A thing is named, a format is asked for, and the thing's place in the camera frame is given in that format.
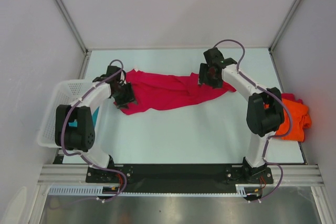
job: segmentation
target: orange cloth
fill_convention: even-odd
[[[303,142],[305,139],[305,133],[303,129],[311,127],[311,118],[308,114],[308,107],[304,104],[292,102],[286,99],[282,99],[282,102],[289,109],[292,119],[293,119],[293,128],[288,136],[282,137],[284,140],[294,140],[298,142]],[[285,134],[289,129],[289,118],[284,110],[285,121],[280,125],[277,135]]]

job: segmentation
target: wall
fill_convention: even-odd
[[[268,47],[294,0],[63,1],[88,48],[209,48]]]
[[[55,153],[35,142],[44,109],[56,83],[78,76],[83,55],[53,0],[1,0],[0,8],[1,220],[22,186],[32,202]]]
[[[336,0],[304,0],[278,44],[274,57],[285,91],[310,107],[313,125],[304,151],[318,163],[336,204]]]

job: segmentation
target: plastic basket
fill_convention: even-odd
[[[42,120],[37,143],[43,147],[59,148],[55,143],[56,108],[60,104],[70,104],[92,87],[86,80],[63,81],[56,85]]]

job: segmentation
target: metallic floor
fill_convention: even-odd
[[[79,198],[48,196],[40,224],[321,223],[310,187],[281,187],[261,204],[233,197],[119,196],[106,204],[86,200],[50,209]]]

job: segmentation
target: white table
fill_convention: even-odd
[[[120,59],[125,71],[188,76],[198,73],[205,62],[206,49],[152,49],[93,51],[86,79],[106,72],[113,59]],[[241,49],[221,49],[225,58],[238,60]],[[256,81],[278,87],[270,55],[266,48],[247,49],[241,67]],[[238,93],[199,105],[169,111],[150,109],[125,115],[107,100],[101,107],[96,128],[96,143],[116,163],[241,163],[247,153],[250,130],[246,124],[247,102]],[[297,142],[272,140],[266,158],[269,162],[303,163]],[[65,163],[80,163],[66,157]]]

